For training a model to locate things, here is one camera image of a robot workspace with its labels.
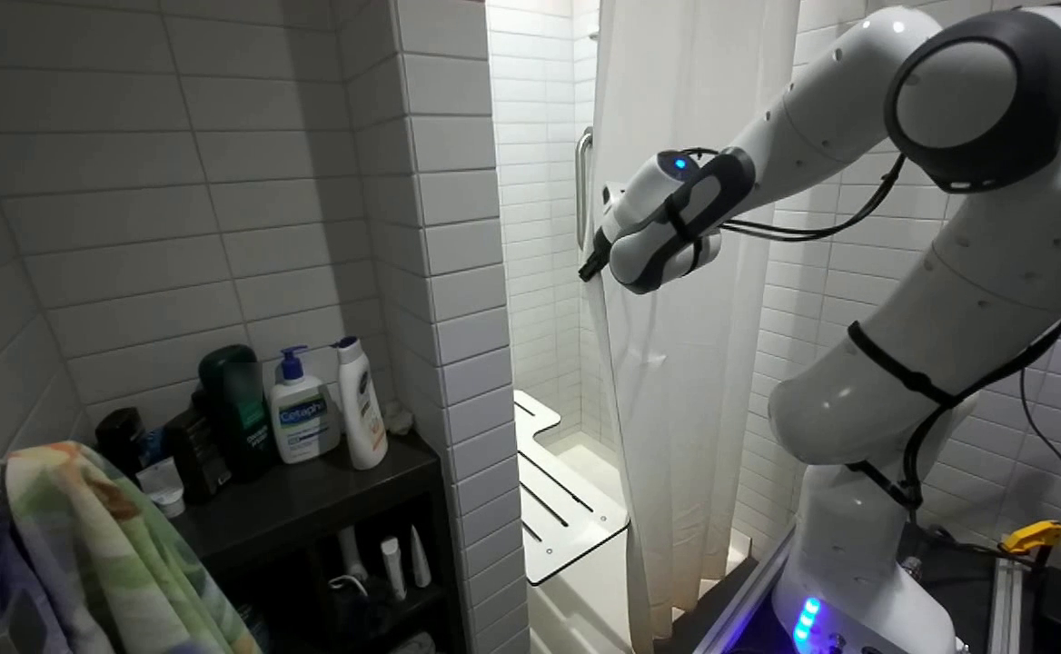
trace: shower wall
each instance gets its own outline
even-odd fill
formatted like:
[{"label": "shower wall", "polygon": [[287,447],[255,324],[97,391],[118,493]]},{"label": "shower wall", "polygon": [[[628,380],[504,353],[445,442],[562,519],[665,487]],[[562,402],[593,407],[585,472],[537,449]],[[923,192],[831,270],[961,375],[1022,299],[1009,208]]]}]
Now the shower wall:
[{"label": "shower wall", "polygon": [[513,380],[599,433],[574,279],[574,137],[593,122],[595,0],[487,0]]},{"label": "shower wall", "polygon": [[[815,61],[872,6],[863,0],[800,0],[797,70]],[[947,25],[1009,3],[938,0],[912,6]],[[864,202],[890,160],[893,150],[884,146],[835,180],[779,202],[774,219],[786,225],[829,225]],[[850,318],[869,315],[947,213],[955,213],[955,201],[910,167],[893,197],[864,225],[825,242],[772,252],[735,523],[756,548],[789,523],[800,476],[800,464],[789,460],[766,428],[763,407],[772,387],[835,346]],[[1061,346],[1032,368],[1027,397],[1038,424],[1061,442]],[[1026,519],[1061,519],[1061,468],[1022,419],[1014,380],[981,391],[975,413],[947,439],[927,479],[923,516],[975,542],[996,542],[998,531]]]}]

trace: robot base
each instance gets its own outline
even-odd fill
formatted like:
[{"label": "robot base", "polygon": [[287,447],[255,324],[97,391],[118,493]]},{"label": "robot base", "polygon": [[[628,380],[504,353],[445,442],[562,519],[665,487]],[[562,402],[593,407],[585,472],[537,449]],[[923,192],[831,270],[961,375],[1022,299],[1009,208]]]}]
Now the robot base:
[{"label": "robot base", "polygon": [[904,511],[864,476],[811,464],[774,613],[797,651],[955,654],[947,611],[897,563]]}]

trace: yellow object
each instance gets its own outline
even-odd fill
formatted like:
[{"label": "yellow object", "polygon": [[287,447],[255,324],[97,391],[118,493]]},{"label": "yellow object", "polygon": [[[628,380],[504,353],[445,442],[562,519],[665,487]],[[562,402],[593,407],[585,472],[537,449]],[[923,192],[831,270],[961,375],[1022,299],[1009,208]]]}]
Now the yellow object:
[{"label": "yellow object", "polygon": [[1061,542],[1061,523],[1038,519],[1038,523],[1009,531],[998,548],[1008,554],[1026,554],[1026,551],[1036,551],[1036,548],[1054,548],[1056,542]]}]

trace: white shower curtain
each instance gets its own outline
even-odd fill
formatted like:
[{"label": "white shower curtain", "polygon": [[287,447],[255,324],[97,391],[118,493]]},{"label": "white shower curtain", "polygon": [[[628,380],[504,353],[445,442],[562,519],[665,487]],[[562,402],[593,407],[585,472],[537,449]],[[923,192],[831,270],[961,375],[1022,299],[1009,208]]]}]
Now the white shower curtain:
[{"label": "white shower curtain", "polygon": [[[786,78],[797,0],[605,0],[595,174],[674,146],[727,146]],[[738,496],[766,242],[659,294],[593,284],[632,510],[632,648],[652,651],[721,577]]]}]

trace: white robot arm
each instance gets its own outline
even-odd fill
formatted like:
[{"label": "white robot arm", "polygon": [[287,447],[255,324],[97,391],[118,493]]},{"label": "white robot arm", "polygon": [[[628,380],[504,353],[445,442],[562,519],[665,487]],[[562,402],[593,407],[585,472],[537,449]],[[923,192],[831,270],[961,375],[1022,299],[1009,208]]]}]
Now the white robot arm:
[{"label": "white robot arm", "polygon": [[727,154],[642,164],[583,270],[654,290],[714,261],[721,227],[766,235],[740,209],[811,187],[886,135],[967,201],[893,299],[772,397],[779,439],[815,464],[774,593],[800,651],[955,648],[893,551],[920,506],[917,447],[927,439],[930,460],[947,413],[1061,330],[1061,6],[946,34],[904,6],[869,15]]}]

